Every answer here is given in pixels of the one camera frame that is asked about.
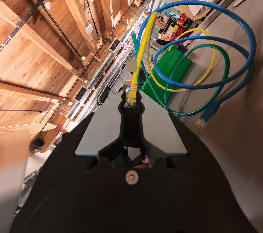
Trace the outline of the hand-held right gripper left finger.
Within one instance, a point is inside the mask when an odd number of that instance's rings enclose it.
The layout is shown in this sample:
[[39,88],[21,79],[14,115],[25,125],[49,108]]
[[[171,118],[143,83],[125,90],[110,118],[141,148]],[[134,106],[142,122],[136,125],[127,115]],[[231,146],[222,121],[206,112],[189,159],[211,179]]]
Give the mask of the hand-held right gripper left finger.
[[125,98],[123,90],[95,111],[75,155],[118,157],[124,152]]

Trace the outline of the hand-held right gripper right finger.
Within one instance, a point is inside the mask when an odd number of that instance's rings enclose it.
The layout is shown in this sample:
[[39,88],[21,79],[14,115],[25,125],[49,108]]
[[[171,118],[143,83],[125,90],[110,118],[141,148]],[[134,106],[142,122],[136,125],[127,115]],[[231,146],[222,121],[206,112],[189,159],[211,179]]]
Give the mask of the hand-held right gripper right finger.
[[147,157],[186,155],[186,147],[168,112],[145,93],[140,95],[144,106],[142,125]]

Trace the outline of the green plastic bin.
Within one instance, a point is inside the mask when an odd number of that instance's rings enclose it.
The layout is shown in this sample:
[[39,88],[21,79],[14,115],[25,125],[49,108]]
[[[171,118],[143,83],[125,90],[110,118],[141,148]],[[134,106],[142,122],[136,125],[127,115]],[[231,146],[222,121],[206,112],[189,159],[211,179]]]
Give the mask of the green plastic bin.
[[[178,50],[176,47],[172,47],[172,49],[168,52],[167,50],[164,54],[157,60],[157,66],[159,70],[165,75],[166,77],[170,78],[173,70],[178,66],[179,62],[184,57],[184,54]],[[188,70],[189,66],[191,65],[191,60],[185,58],[185,60],[181,63],[181,65],[176,70],[175,74],[172,77],[172,80],[179,83],[186,71]],[[152,79],[151,75],[148,76],[150,83],[156,92],[157,96],[164,104],[164,93],[165,90],[159,87],[154,80]],[[142,92],[148,95],[151,99],[153,99],[156,103],[161,105],[158,101],[156,96],[154,95],[152,89],[148,82],[145,82],[142,86]]]

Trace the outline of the mannequin head with white cap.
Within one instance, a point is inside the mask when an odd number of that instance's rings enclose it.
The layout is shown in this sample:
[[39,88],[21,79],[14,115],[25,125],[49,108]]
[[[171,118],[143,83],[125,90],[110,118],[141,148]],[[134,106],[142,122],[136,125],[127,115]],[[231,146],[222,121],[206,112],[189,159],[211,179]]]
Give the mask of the mannequin head with white cap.
[[157,44],[159,45],[167,45],[170,42],[170,37],[166,34],[159,34],[156,40]]

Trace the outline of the red workbench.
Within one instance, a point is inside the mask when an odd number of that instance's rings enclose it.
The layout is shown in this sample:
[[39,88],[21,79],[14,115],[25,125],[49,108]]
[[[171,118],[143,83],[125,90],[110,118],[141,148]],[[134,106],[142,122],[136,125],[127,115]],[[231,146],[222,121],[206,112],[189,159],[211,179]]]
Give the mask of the red workbench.
[[193,20],[186,16],[185,13],[182,13],[178,22],[173,28],[173,35],[179,36],[183,32],[189,30],[192,27]]

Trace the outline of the silver ventilation duct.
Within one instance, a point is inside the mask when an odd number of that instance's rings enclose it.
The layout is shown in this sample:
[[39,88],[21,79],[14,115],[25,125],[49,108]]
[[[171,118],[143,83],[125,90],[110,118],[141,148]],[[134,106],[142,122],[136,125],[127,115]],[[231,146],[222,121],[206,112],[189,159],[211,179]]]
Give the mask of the silver ventilation duct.
[[93,74],[93,76],[91,76],[87,84],[79,89],[78,93],[74,97],[75,101],[70,107],[68,113],[65,114],[66,118],[73,119],[75,117],[76,113],[79,111],[82,104],[86,101],[94,86],[103,76],[105,70],[108,68],[114,57],[117,55],[123,44],[130,36],[132,30],[134,30],[136,25],[139,23],[143,12],[151,7],[152,1],[153,0],[146,0],[144,5],[136,11],[135,15],[128,23],[126,29],[120,34],[119,37],[116,37],[114,39],[113,43],[108,48],[108,53],[106,54],[104,60],[101,62],[100,66],[97,68],[96,72]]

